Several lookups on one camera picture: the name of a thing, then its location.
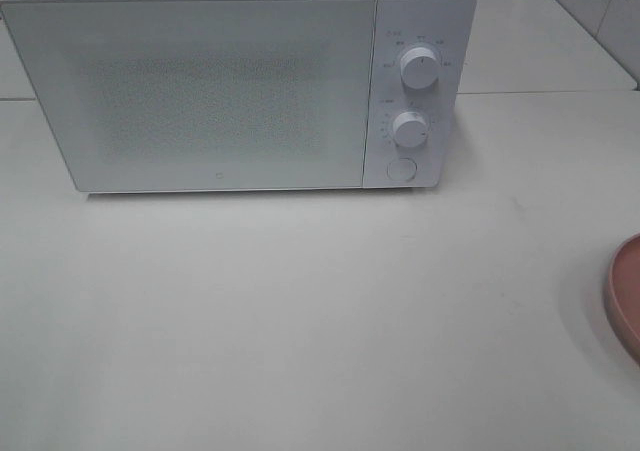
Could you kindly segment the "round white door-release button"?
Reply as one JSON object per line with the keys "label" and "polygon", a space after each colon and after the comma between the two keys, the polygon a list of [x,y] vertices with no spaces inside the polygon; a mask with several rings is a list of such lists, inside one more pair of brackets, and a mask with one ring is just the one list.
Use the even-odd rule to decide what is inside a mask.
{"label": "round white door-release button", "polygon": [[387,176],[394,182],[410,182],[417,173],[417,164],[410,158],[398,158],[387,166]]}

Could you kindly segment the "lower white timer knob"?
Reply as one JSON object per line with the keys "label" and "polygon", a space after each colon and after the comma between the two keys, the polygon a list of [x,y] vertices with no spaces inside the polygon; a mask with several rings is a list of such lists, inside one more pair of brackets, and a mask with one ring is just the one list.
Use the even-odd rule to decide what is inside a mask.
{"label": "lower white timer knob", "polygon": [[415,148],[427,140],[429,124],[422,114],[405,111],[396,116],[391,124],[392,139],[402,148]]}

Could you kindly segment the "white microwave door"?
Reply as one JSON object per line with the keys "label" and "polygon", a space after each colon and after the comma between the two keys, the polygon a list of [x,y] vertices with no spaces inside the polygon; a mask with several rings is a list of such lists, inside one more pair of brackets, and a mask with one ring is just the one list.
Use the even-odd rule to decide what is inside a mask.
{"label": "white microwave door", "polygon": [[87,193],[359,186],[374,11],[374,0],[2,8]]}

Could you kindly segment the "white microwave oven body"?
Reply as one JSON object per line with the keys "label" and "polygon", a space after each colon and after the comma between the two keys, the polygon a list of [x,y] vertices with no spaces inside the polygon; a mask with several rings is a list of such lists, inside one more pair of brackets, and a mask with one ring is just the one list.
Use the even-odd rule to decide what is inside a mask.
{"label": "white microwave oven body", "polygon": [[[71,1],[149,0],[1,0],[1,15],[6,24],[2,8],[9,3]],[[443,167],[447,137],[453,121],[454,105],[477,0],[374,0],[374,2],[368,116],[362,182],[359,186],[164,192],[434,187],[439,181]],[[7,30],[18,54],[8,27]],[[431,47],[440,58],[439,79],[422,90],[406,87],[400,74],[401,56],[416,46]],[[427,140],[419,147],[402,148],[392,139],[391,124],[396,116],[405,111],[422,114],[429,124]],[[412,181],[394,182],[388,178],[387,166],[398,158],[410,158],[417,164],[417,173]]]}

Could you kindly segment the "pink round plate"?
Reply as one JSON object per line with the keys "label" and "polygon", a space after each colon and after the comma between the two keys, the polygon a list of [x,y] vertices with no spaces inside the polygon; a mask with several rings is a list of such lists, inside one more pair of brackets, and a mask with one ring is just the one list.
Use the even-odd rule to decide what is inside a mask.
{"label": "pink round plate", "polygon": [[609,324],[630,357],[639,363],[639,235],[614,252],[607,271],[604,307]]}

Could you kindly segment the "upper white power knob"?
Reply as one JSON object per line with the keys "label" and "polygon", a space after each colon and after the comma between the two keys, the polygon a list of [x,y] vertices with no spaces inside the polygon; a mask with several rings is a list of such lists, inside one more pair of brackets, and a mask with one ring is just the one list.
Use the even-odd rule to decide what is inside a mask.
{"label": "upper white power knob", "polygon": [[428,46],[416,46],[400,58],[400,74],[403,84],[414,90],[430,87],[439,79],[439,55]]}

